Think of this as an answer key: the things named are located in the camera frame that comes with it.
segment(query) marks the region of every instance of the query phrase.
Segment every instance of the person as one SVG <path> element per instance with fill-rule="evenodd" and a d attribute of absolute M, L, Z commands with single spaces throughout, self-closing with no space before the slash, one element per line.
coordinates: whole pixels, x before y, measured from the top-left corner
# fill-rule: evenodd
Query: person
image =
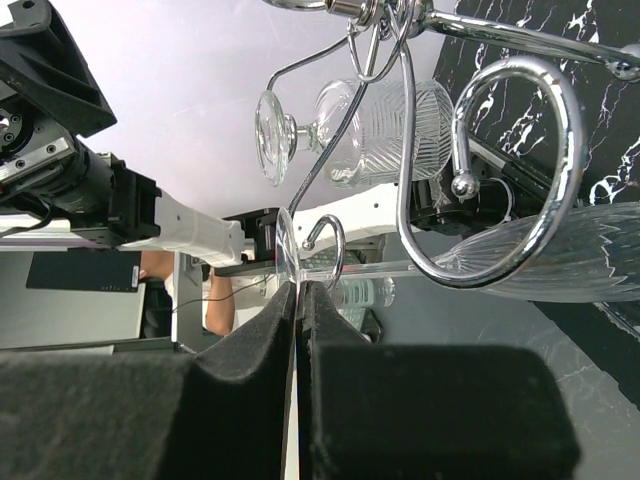
<path fill-rule="evenodd" d="M 174 300 L 173 267 L 175 255 L 165 250 L 144 250 L 140 259 L 140 279 L 160 278 L 167 293 Z M 216 335 L 231 333 L 237 323 L 236 310 L 262 307 L 267 304 L 266 277 L 218 277 L 213 269 L 209 279 L 202 284 L 204 326 Z"/>

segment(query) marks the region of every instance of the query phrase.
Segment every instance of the white wall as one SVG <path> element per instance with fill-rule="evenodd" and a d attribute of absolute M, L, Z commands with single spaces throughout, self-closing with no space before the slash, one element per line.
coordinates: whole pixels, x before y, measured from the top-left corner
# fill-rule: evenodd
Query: white wall
<path fill-rule="evenodd" d="M 255 153 L 254 109 L 274 70 L 337 40 L 345 19 L 281 10 L 260 0 L 52 3 L 119 119 L 89 140 L 92 148 L 113 151 L 209 214 L 288 203 L 313 157 L 298 156 L 285 184 L 269 186 Z M 417 76 L 430 77 L 442 38 L 425 34 L 413 43 Z M 341 51 L 283 79 L 277 93 L 299 121 L 311 120 L 322 86 L 351 72 L 348 53 Z M 303 206 L 346 193 L 319 179 Z"/>

